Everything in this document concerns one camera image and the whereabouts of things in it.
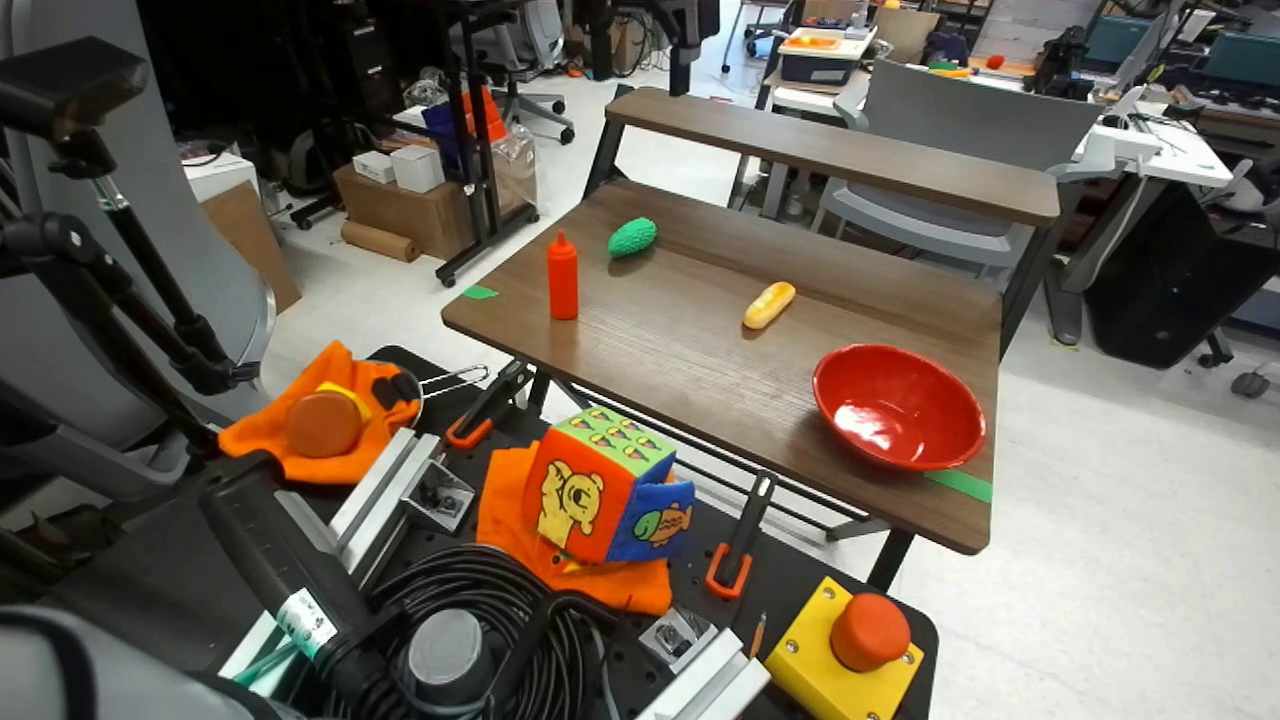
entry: orange cloth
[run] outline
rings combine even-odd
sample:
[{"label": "orange cloth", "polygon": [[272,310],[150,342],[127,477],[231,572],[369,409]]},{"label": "orange cloth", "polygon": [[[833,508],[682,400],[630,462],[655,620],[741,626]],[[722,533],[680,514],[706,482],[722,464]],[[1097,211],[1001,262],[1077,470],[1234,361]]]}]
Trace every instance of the orange cloth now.
[{"label": "orange cloth", "polygon": [[584,592],[602,609],[663,618],[670,609],[668,561],[643,563],[570,563],[523,520],[523,482],[535,462],[531,450],[502,450],[487,458],[474,540],[515,555],[550,592]]},{"label": "orange cloth", "polygon": [[[288,394],[278,394],[269,409],[245,418],[238,423],[225,427],[216,438],[216,444],[226,458],[249,458],[249,451],[272,451],[285,470],[285,482],[297,485],[358,485],[358,477],[369,474],[369,464],[385,451],[385,444],[392,441],[392,434],[400,423],[413,423],[419,412],[419,400],[405,400],[385,409],[373,395],[373,385],[385,377],[395,377],[395,363],[381,363],[381,361],[356,361],[343,346],[329,346],[293,385]],[[348,458],[293,458],[288,451],[288,438],[285,438],[285,422],[293,412],[297,400],[312,395],[320,385],[338,385],[353,395],[358,395],[358,404],[369,409],[358,444]]]}]

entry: gray floor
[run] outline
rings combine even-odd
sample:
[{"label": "gray floor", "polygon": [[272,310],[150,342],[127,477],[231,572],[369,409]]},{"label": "gray floor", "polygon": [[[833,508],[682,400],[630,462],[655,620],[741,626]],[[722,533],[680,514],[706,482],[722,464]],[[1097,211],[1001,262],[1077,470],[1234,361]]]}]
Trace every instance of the gray floor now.
[{"label": "gray floor", "polygon": [[[694,95],[746,104],[761,61],[718,44],[694,66]],[[538,141],[546,230],[574,206],[613,86],[546,82],[580,123],[570,147]],[[622,174],[722,206],[735,158],[640,137]],[[535,230],[474,266],[468,280]],[[405,346],[442,368],[501,361],[440,323],[435,262],[395,266],[336,244],[336,223],[297,242],[303,302],[278,316],[262,381],[285,390],[329,342],[356,351]],[[1231,333],[1218,371],[1136,368],[1092,346],[1061,348],[1032,310],[1001,371],[994,530],[979,555],[917,544],[894,596],[943,636],[936,717],[1280,717],[1280,394],[1234,400],[1226,381],[1280,346]],[[863,577],[880,540],[807,553]]]}]

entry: green tape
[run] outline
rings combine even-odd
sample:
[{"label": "green tape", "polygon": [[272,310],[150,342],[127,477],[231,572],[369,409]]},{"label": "green tape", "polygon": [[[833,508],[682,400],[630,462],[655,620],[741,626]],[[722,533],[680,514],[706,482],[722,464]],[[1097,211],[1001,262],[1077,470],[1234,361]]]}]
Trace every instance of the green tape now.
[{"label": "green tape", "polygon": [[991,505],[991,485],[967,474],[926,474],[926,482],[936,482],[948,492],[972,497],[979,505]]},{"label": "green tape", "polygon": [[484,284],[472,284],[472,288],[465,288],[465,302],[496,302],[496,288],[484,288]]}]

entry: orange bowl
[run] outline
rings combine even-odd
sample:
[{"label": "orange bowl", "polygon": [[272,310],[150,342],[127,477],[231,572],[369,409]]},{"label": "orange bowl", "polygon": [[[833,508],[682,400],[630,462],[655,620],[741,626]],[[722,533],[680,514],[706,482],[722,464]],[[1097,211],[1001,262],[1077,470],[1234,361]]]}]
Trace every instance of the orange bowl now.
[{"label": "orange bowl", "polygon": [[948,368],[891,346],[827,351],[811,395],[847,450],[899,474],[961,470],[987,438],[985,409]]}]

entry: wire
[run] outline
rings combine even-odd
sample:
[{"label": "wire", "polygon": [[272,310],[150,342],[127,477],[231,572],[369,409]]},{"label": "wire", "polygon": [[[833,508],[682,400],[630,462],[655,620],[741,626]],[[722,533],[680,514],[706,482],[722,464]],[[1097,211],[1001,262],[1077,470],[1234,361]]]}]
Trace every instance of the wire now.
[{"label": "wire", "polygon": [[[395,663],[385,671],[365,697],[338,701],[336,691],[325,701],[329,717],[358,717],[358,720],[400,720],[416,714],[432,717],[501,717],[501,720],[580,720],[593,717],[596,686],[602,706],[613,706],[606,671],[602,671],[602,640],[596,618],[584,599],[550,596],[535,577],[528,577],[511,555],[480,544],[455,544],[428,561],[406,563],[369,592],[369,609],[375,618],[395,618],[386,628],[375,628],[369,640],[375,654]],[[413,697],[413,682],[405,682],[405,647],[413,633],[442,613],[472,613],[493,647],[511,656],[535,620],[542,618],[542,636],[528,660],[515,668],[518,682],[511,691],[493,689],[501,697],[484,697],[472,706],[422,706]]]}]

